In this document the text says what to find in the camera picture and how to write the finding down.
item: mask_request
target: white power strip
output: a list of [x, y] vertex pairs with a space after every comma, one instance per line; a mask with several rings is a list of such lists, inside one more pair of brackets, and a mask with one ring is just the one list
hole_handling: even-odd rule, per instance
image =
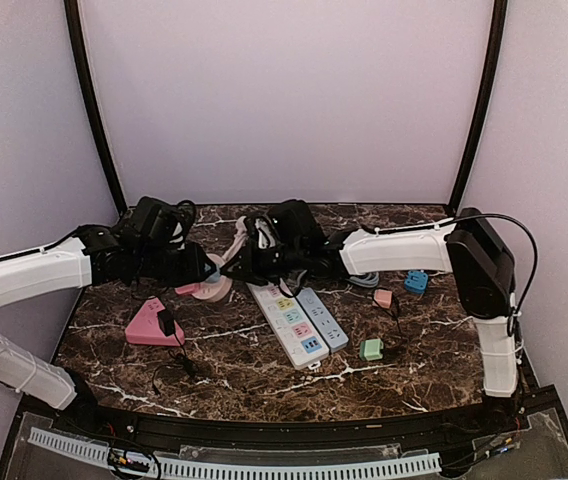
[[286, 298], [272, 283], [247, 285], [295, 369], [317, 369], [329, 348], [297, 300]]

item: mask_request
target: pink triangular block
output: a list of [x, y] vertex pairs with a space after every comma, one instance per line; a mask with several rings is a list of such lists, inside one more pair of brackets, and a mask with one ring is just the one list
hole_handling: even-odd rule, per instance
[[[126, 327], [126, 340], [128, 343], [138, 345], [162, 345], [165, 347], [178, 347], [174, 336], [166, 337], [160, 329], [157, 314], [164, 310], [159, 298], [151, 298], [144, 302], [139, 312], [135, 314], [131, 323]], [[184, 331], [175, 322], [175, 331], [182, 345], [184, 345]]]

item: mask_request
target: white wall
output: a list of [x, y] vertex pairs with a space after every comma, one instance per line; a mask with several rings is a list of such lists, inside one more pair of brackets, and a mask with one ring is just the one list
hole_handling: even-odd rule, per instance
[[[62, 1], [0, 1], [0, 254], [111, 222]], [[77, 292], [0, 310], [0, 331], [50, 358]], [[19, 397], [0, 385], [0, 453]]]
[[[524, 306], [524, 334], [541, 383], [557, 386], [568, 412], [568, 2], [510, 2], [464, 203], [516, 216], [538, 239], [540, 270]], [[530, 247], [508, 234], [521, 285]]]
[[492, 0], [84, 0], [130, 204], [448, 201]]

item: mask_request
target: black metal pole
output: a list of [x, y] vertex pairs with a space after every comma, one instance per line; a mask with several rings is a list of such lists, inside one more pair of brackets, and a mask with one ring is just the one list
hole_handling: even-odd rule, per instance
[[82, 23], [80, 20], [79, 7], [77, 0], [64, 0], [64, 8], [66, 9], [66, 23], [68, 25], [68, 34], [71, 39], [71, 48], [73, 49], [73, 57], [75, 58], [75, 68], [77, 70], [77, 78], [80, 81], [82, 97], [84, 98], [84, 107], [88, 116], [91, 131], [93, 132], [93, 140], [97, 148], [97, 154], [100, 157], [106, 182], [111, 191], [115, 207], [120, 213], [124, 213], [127, 209], [122, 185], [117, 177], [113, 157], [108, 147], [102, 117], [97, 105], [97, 97], [93, 89], [93, 81], [91, 79], [91, 71], [88, 65], [88, 57], [86, 55], [86, 45], [84, 44], [84, 35], [82, 34]]
[[477, 154], [477, 147], [479, 146], [482, 136], [486, 112], [488, 111], [488, 104], [491, 99], [491, 91], [493, 90], [495, 71], [497, 70], [497, 60], [500, 56], [507, 3], [508, 0], [495, 0], [493, 3], [491, 32], [488, 37], [482, 80], [480, 81], [480, 89], [477, 94], [477, 101], [475, 102], [475, 111], [473, 112], [471, 127], [468, 132], [468, 138], [466, 139], [464, 154], [462, 155], [462, 161], [457, 172], [457, 178], [455, 179], [451, 197], [446, 206], [449, 215], [455, 215], [460, 207], [469, 176], [471, 175], [471, 169], [473, 168], [473, 161]]

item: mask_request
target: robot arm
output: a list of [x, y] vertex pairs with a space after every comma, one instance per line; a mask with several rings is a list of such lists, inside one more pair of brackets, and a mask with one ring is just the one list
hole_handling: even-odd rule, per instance
[[484, 391], [510, 397], [517, 387], [513, 255], [478, 210], [456, 219], [389, 230], [361, 227], [326, 237], [308, 205], [290, 200], [244, 220], [246, 241], [222, 274], [256, 285], [279, 284], [292, 270], [323, 278], [391, 270], [452, 272], [477, 327]]
[[[144, 197], [114, 227], [80, 227], [53, 245], [0, 257], [0, 307], [114, 280], [150, 277], [170, 287], [205, 280], [217, 267], [200, 245], [185, 241], [193, 208]], [[76, 398], [79, 379], [0, 334], [0, 382], [63, 410]]]

